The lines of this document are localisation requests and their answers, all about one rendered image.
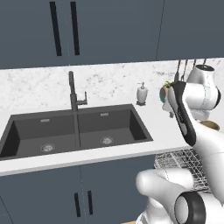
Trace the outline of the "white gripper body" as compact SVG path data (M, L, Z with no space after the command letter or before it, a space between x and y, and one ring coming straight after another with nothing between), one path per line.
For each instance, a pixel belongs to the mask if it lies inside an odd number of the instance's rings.
M169 113L170 118L173 118L174 117L174 112L173 112L172 106L170 105L170 103L169 103L168 100L166 100L164 102L164 105L163 105L162 109L164 111L167 111Z

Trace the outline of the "tan bowl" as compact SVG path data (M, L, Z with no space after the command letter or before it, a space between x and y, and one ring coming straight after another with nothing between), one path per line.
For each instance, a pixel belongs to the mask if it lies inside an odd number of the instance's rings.
M216 122L212 122L212 121L201 121L200 123L203 124L203 125L205 125L205 126L207 126L210 129L213 129L213 130L219 130L220 129L220 126Z

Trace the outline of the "blue-grey base cupboard door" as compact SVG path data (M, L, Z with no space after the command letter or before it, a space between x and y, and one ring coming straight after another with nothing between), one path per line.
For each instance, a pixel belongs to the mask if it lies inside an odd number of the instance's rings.
M75 193L79 194L80 218ZM13 224L85 224L78 167L0 177L0 196Z
M135 221L145 209L147 198L136 187L137 174L154 168L155 156L132 157L80 168L87 224L122 224ZM88 210L92 192L93 214Z

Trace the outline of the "potted plant in teal pot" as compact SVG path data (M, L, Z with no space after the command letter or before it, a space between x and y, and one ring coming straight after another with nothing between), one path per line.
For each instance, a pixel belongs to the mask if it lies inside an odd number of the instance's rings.
M165 103L165 97L168 95L168 90L169 90L169 87L174 84L174 81L173 82L169 82L167 81L161 88L160 88L160 91L159 91L159 97L160 97L160 101L162 103Z

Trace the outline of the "white soap dispenser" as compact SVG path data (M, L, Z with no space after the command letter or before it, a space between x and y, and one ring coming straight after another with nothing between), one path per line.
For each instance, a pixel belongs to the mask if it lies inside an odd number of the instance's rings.
M140 83L140 87L136 91L137 104L143 106L146 103L146 98L148 94L148 88L143 82Z

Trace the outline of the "dark grey double sink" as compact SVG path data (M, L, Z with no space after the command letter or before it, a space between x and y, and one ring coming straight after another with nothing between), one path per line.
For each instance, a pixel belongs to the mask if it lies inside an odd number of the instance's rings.
M0 161L151 140L131 104L11 115L0 139Z

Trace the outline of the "dark grey tap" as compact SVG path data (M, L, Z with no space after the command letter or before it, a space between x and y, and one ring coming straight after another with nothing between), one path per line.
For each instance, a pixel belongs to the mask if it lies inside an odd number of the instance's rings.
M71 90L70 102L71 102L72 111L73 112L78 112L78 107L80 105L87 105L88 104L88 99L85 98L82 101L79 101L77 99L77 94L75 93L75 87L74 87L74 72L70 71L68 73L68 77L69 77L69 86L70 86L70 90Z

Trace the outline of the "blue-grey wall cupboard door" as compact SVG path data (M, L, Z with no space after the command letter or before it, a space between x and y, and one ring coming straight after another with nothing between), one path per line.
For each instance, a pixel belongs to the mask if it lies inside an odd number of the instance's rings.
M80 55L73 65L154 61L164 0L74 0Z
M62 56L56 55L51 1L56 3ZM0 0L0 69L67 64L63 0Z
M224 58L224 0L164 0L157 60Z

